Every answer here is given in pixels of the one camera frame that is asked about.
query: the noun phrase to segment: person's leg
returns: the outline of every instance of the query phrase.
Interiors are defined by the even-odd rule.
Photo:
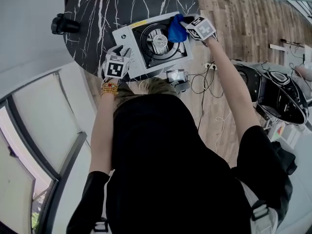
[[[118,95],[115,97],[115,110],[126,101],[136,98],[138,96],[140,95],[135,95],[129,88],[129,86],[125,82],[122,82],[118,86]]]
[[[166,94],[180,97],[180,94],[176,92],[173,86],[159,77],[143,80],[140,87],[148,94]]]

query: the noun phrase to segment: white power outlet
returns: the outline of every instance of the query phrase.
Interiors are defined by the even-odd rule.
[[[205,68],[209,68],[209,69],[216,69],[217,70],[217,67],[215,64],[212,64],[211,63],[205,63]]]

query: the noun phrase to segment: round table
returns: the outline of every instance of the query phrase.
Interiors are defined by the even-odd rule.
[[[80,31],[65,33],[63,37],[74,60],[89,73],[97,75],[106,51],[116,45],[114,30],[176,11],[183,15],[200,14],[198,0],[69,0],[64,15],[79,22]]]

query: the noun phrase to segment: black stove top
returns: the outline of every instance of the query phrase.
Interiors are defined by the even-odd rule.
[[[147,69],[187,56],[184,43],[168,41],[172,20],[168,18],[132,29]]]

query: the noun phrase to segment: yellow bracelet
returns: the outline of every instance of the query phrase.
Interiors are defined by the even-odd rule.
[[[116,96],[116,95],[118,94],[117,90],[118,90],[118,85],[117,85],[117,84],[115,84],[115,83],[110,83],[110,82],[104,83],[104,84],[102,85],[101,96],[102,96],[103,94],[105,94],[105,93],[111,93],[111,94],[113,94],[113,95]]]

